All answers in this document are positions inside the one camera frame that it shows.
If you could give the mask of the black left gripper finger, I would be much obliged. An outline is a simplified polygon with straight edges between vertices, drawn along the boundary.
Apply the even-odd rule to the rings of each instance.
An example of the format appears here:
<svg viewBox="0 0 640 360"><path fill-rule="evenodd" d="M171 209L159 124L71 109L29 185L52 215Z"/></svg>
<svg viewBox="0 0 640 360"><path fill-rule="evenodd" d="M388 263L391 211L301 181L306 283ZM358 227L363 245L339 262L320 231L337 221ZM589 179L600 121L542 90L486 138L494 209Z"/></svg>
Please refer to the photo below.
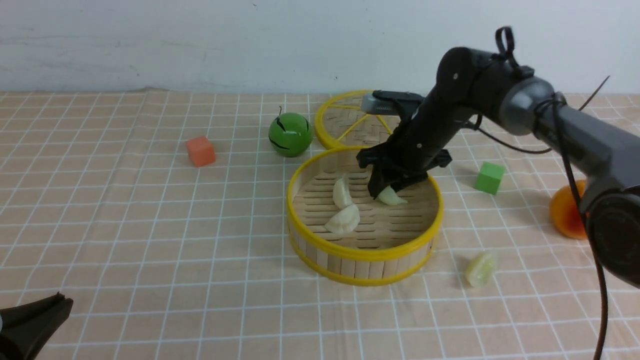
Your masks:
<svg viewBox="0 0 640 360"><path fill-rule="evenodd" d="M34 360L69 318L73 304L73 299L57 292L38 301L0 310L0 358Z"/></svg>

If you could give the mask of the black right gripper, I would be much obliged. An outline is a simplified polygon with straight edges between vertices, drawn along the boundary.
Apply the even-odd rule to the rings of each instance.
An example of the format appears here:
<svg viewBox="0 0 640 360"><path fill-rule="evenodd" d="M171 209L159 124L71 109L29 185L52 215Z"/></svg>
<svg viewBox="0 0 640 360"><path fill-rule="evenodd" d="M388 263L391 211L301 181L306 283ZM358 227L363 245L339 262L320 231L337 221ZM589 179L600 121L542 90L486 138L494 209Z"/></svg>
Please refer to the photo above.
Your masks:
<svg viewBox="0 0 640 360"><path fill-rule="evenodd" d="M400 119L386 141L356 155L359 167L373 167L368 180L371 198L387 187L398 193L427 182L428 171L451 162L445 147L452 138L453 103L429 92L411 116Z"/></svg>

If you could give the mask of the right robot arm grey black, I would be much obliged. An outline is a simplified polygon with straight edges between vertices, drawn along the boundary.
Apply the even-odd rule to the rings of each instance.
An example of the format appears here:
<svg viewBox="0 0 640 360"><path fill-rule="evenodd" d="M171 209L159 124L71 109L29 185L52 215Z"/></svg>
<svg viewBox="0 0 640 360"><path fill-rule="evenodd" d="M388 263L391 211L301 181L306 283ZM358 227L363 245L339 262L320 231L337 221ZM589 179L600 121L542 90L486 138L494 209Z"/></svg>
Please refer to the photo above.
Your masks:
<svg viewBox="0 0 640 360"><path fill-rule="evenodd" d="M471 116L482 116L514 136L534 135L586 175L578 201L599 264L639 286L639 137L565 104L563 96L527 66L504 54L467 47L448 50L436 82L391 136L356 156L372 166L368 191L401 188L426 178L439 153Z"/></svg>

